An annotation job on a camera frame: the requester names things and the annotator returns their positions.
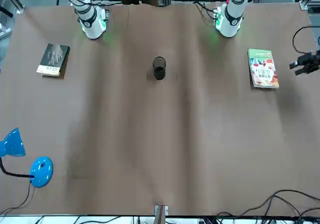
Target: green light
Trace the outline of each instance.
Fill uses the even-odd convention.
[[[216,28],[217,30],[220,30],[223,20],[224,20],[224,18],[223,18],[223,16],[221,16],[220,19],[218,19],[218,20],[216,21],[216,26],[215,26],[215,28]]]

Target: brown tabletop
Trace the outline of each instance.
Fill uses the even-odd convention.
[[[12,213],[152,215],[165,204],[170,215],[239,215],[279,189],[320,196],[320,72],[297,77],[288,66],[293,34],[309,24],[298,4],[249,5],[232,39],[194,4],[111,9],[95,41],[72,7],[17,18],[0,74],[0,137],[19,127],[26,156],[3,161],[28,173],[46,155],[54,173]],[[48,43],[71,47],[63,78],[36,73]],[[296,43],[315,50],[310,29]],[[272,51],[278,90],[251,88],[249,48]],[[162,81],[151,74],[156,56],[167,63]],[[27,186],[0,174],[0,208],[19,205]],[[280,200],[269,214],[294,215]]]

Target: book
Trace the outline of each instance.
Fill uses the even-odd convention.
[[[36,72],[58,77],[69,50],[69,46],[49,43]]]
[[[272,52],[249,49],[248,57],[253,86],[256,88],[279,88]]]

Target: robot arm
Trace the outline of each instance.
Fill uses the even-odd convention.
[[[221,16],[216,29],[225,37],[233,37],[239,30],[248,0],[230,0],[221,7]]]
[[[88,38],[97,39],[107,29],[105,9],[93,6],[91,0],[70,0],[80,18],[82,30]]]

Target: floor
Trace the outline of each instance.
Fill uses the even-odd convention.
[[[1,224],[35,224],[41,216],[32,216],[32,217],[6,217],[0,220]],[[76,223],[78,217],[75,216],[48,216],[44,217],[39,224],[82,224],[87,221],[99,221],[107,222],[114,219],[115,217],[81,217]],[[170,218],[166,219],[166,224],[200,224],[202,219],[181,219],[181,218]],[[121,217],[114,221],[111,221],[110,224],[137,224],[138,217]],[[153,217],[140,217],[141,224],[153,224]],[[223,220],[221,224],[256,224],[256,220]],[[276,224],[293,224],[292,221],[276,221]]]

